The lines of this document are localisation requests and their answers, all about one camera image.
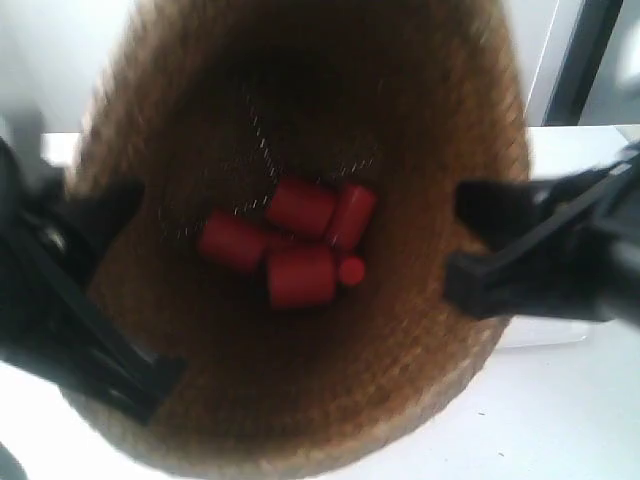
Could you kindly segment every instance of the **woven basket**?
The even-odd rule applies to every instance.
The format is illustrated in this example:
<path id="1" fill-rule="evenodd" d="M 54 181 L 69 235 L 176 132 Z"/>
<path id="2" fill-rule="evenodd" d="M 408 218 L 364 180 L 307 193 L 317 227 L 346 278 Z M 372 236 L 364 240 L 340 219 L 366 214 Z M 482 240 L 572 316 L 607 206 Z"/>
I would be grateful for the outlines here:
<path id="1" fill-rule="evenodd" d="M 454 189 L 528 168 L 500 3 L 139 5 L 69 189 L 145 181 L 91 295 L 189 367 L 148 427 L 67 393 L 109 442 L 171 474 L 298 478 L 383 447 L 466 387 L 507 321 L 441 299 L 447 254 L 479 248 L 454 220 Z M 326 309 L 274 313 L 261 288 L 194 254 L 213 207 L 259 219 L 283 172 L 380 195 L 368 278 Z"/>

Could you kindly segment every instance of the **black clamp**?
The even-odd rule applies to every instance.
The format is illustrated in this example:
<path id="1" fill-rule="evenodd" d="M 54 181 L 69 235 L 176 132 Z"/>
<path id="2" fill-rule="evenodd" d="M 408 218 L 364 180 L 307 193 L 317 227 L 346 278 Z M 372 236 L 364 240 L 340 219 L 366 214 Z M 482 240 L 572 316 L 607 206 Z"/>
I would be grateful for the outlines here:
<path id="1" fill-rule="evenodd" d="M 444 297 L 478 319 L 640 321 L 640 155 L 558 180 L 469 181 L 458 218 L 494 252 L 449 257 Z"/>
<path id="2" fill-rule="evenodd" d="M 142 353 L 84 293 L 143 186 L 66 200 L 58 175 L 28 192 L 1 139 L 0 177 L 0 360 L 147 422 L 184 364 Z"/>

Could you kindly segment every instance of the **white table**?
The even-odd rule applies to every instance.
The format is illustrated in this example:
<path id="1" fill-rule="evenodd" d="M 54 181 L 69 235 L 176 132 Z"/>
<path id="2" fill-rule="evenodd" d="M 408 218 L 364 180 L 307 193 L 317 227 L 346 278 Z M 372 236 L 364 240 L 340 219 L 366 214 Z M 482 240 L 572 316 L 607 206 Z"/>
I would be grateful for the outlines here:
<path id="1" fill-rule="evenodd" d="M 626 144 L 611 127 L 532 129 L 530 138 L 538 176 L 611 160 Z M 47 140 L 52 160 L 68 161 L 75 136 Z M 570 324 L 568 330 L 564 323 L 542 328 L 539 322 L 515 321 L 503 346 L 587 338 L 498 350 L 427 425 L 322 478 L 640 478 L 640 331 L 620 322 L 588 329 Z M 0 386 L 0 440 L 31 480 L 167 478 L 115 452 L 52 385 L 0 365 Z"/>

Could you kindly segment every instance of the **red plastic piece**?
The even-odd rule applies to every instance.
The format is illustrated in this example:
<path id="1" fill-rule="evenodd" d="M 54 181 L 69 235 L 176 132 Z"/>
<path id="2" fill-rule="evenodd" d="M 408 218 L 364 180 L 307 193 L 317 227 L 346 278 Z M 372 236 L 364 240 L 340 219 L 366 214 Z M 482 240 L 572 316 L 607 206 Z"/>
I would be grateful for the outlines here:
<path id="1" fill-rule="evenodd" d="M 283 178 L 267 209 L 272 224 L 302 237 L 321 239 L 337 204 L 326 188 L 296 178 Z"/>
<path id="2" fill-rule="evenodd" d="M 278 310 L 331 303 L 336 295 L 336 264 L 326 245 L 273 253 L 267 262 L 271 307 Z"/>
<path id="3" fill-rule="evenodd" d="M 345 287 L 357 287 L 367 275 L 367 266 L 360 257 L 345 255 L 338 258 L 338 281 Z"/>
<path id="4" fill-rule="evenodd" d="M 257 227 L 227 213 L 209 217 L 200 240 L 201 256 L 242 274 L 254 273 L 267 249 L 267 236 Z"/>
<path id="5" fill-rule="evenodd" d="M 298 245 L 298 240 L 293 235 L 281 232 L 267 233 L 267 250 L 269 252 L 281 252 Z"/>
<path id="6" fill-rule="evenodd" d="M 368 188 L 346 185 L 325 235 L 329 245 L 342 251 L 353 250 L 371 221 L 377 200 Z"/>

